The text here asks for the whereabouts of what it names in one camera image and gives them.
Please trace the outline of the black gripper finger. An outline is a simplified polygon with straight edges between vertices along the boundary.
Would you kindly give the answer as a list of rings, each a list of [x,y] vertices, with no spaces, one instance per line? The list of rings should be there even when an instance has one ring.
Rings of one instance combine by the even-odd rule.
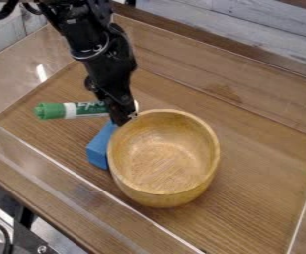
[[[108,116],[116,126],[126,124],[136,116],[138,104],[132,100],[128,104],[120,105],[114,100],[106,101]]]
[[[96,84],[92,82],[91,78],[87,77],[83,82],[84,89],[94,93],[96,99],[99,101],[104,101],[107,98],[107,95],[104,91],[96,86]]]

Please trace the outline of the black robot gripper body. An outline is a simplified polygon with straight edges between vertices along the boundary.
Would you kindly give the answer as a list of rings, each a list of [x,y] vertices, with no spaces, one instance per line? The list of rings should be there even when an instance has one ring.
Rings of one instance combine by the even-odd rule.
[[[130,76],[136,62],[126,33],[111,21],[111,1],[39,0],[37,6],[64,37],[72,58],[84,64],[94,90],[122,109],[132,109]]]

